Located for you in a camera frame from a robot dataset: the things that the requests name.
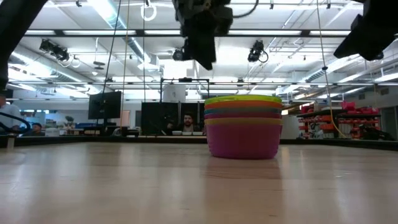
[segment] yellow bowl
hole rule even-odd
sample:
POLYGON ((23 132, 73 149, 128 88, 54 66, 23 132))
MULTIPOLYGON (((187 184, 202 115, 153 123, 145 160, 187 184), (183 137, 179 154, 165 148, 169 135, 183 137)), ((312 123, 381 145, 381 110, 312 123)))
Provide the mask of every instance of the yellow bowl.
POLYGON ((276 118, 215 118, 206 119, 205 125, 212 124, 269 124, 282 125, 281 119, 276 118))
POLYGON ((234 95, 234 96, 219 96, 207 99, 205 101, 205 105, 209 105, 210 103, 224 102, 224 101, 242 101, 242 100, 270 101, 275 103, 282 103, 282 99, 276 96, 234 95))

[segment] ceiling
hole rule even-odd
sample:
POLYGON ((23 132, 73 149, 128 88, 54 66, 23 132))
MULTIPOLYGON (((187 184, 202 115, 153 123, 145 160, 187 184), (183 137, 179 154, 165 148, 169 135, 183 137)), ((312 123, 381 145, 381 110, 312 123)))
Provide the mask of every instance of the ceiling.
MULTIPOLYGON (((93 7, 90 1, 80 1, 82 7, 77 7, 75 0, 49 1, 42 9, 30 30, 109 30, 111 27, 103 19, 98 8, 93 7)), ((242 14, 252 8, 254 0, 232 0, 230 7, 234 9, 234 14, 242 14)), ((112 2, 118 7, 119 0, 112 2)), ((171 1, 152 0, 151 5, 155 6, 157 14, 153 20, 145 21, 141 16, 141 6, 143 1, 131 1, 128 6, 127 0, 122 0, 120 11, 121 19, 128 24, 131 30, 161 30, 179 29, 180 24, 175 21, 175 11, 171 1)), ((275 0, 274 8, 270 9, 270 1, 260 0, 257 9, 247 17, 235 19, 231 29, 256 29, 256 30, 318 30, 317 1, 314 0, 275 0)), ((354 1, 331 0, 320 1, 320 20, 322 29, 348 30, 351 21, 357 14, 362 14, 362 5, 354 1)), ((145 14, 151 16, 153 9, 148 8, 145 14)), ((160 70, 143 70, 139 68, 141 61, 123 38, 100 37, 98 38, 98 49, 96 50, 95 37, 24 37, 20 46, 16 49, 16 55, 25 56, 29 60, 27 68, 34 75, 19 74, 14 75, 9 88, 16 90, 25 89, 26 85, 31 86, 39 93, 54 93, 53 89, 62 89, 66 96, 83 97, 84 95, 98 93, 103 86, 99 83, 104 82, 107 66, 108 78, 113 81, 122 82, 126 76, 126 82, 138 82, 137 85, 108 85, 106 91, 120 90, 122 88, 131 90, 132 97, 143 99, 142 89, 158 92, 160 88, 160 78, 208 78, 211 82, 223 82, 225 85, 212 85, 210 93, 214 94, 277 94, 285 100, 312 99, 325 94, 324 85, 291 85, 295 82, 305 82, 311 77, 312 83, 325 83, 325 76, 320 74, 323 66, 322 46, 325 56, 325 63, 329 66, 328 81, 330 83, 344 83, 344 79, 367 70, 368 72, 358 77, 346 79, 346 83, 370 83, 382 75, 394 73, 397 44, 394 42, 384 52, 385 57, 381 61, 365 62, 361 57, 354 56, 337 60, 333 56, 334 50, 339 46, 344 38, 340 37, 276 37, 267 35, 266 37, 216 37, 217 62, 213 65, 212 71, 207 71, 199 64, 192 61, 174 62, 171 53, 177 47, 183 45, 183 38, 177 36, 163 37, 135 37, 137 43, 144 49, 145 53, 156 55, 159 58, 160 70), (39 50, 42 39, 51 40, 68 49, 71 59, 68 62, 59 62, 49 54, 43 54, 39 50), (262 40, 269 54, 267 63, 249 63, 248 53, 256 40, 262 40), (106 65, 104 70, 94 69, 94 61, 103 62, 106 65), (56 71, 55 76, 40 70, 43 65, 49 70, 56 71), (386 69, 382 74, 380 68, 386 69), (247 83, 243 87, 228 83, 236 82, 239 78, 247 83), (59 85, 57 82, 70 82, 68 86, 59 85), (255 85, 257 82, 276 82, 277 85, 255 85)), ((386 78, 384 82, 393 82, 393 78, 386 78)), ((190 91, 198 91, 199 85, 187 85, 190 91)), ((355 90, 358 86, 344 86, 339 88, 338 93, 346 93, 355 90)))

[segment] pink bowl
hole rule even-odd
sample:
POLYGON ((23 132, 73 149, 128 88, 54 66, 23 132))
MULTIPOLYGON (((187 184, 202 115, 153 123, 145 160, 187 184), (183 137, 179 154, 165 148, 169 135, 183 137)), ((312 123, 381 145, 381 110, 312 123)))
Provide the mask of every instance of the pink bowl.
POLYGON ((247 112, 247 113, 225 113, 225 114, 206 114, 205 119, 215 118, 276 118, 282 119, 282 115, 275 113, 259 113, 259 112, 247 112))
POLYGON ((206 125, 210 152, 227 159, 273 159, 278 152, 281 132, 281 125, 206 125))

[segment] person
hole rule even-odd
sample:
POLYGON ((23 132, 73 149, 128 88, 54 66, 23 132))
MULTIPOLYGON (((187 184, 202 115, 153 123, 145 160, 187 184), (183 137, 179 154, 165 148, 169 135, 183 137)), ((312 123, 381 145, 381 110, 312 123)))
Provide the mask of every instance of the person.
POLYGON ((201 131, 201 129, 198 126, 195 126, 193 115, 189 112, 184 113, 183 124, 177 126, 177 128, 173 128, 173 124, 169 123, 167 125, 167 129, 170 129, 172 131, 182 131, 182 132, 201 131))
MULTIPOLYGON (((6 113, 12 116, 16 116, 18 118, 21 117, 21 112, 19 112, 19 108, 16 105, 9 105, 7 104, 7 98, 4 95, 0 95, 0 112, 6 113)), ((8 128, 12 128, 13 130, 19 130, 19 125, 21 125, 21 122, 8 118, 6 116, 1 116, 0 115, 0 122, 2 122, 5 126, 8 128)), ((8 133, 3 130, 3 128, 0 128, 0 135, 6 135, 8 133)))
POLYGON ((33 123, 32 124, 32 130, 29 131, 28 133, 23 134, 22 136, 45 136, 45 134, 42 132, 42 125, 39 123, 33 123))

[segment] stacked bowls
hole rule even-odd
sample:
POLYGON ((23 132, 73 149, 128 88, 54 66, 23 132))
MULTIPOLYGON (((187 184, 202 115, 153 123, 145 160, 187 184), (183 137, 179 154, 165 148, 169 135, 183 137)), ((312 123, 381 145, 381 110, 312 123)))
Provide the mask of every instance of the stacked bowls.
POLYGON ((210 152, 228 159, 272 159, 282 132, 282 100, 235 95, 205 101, 210 152))

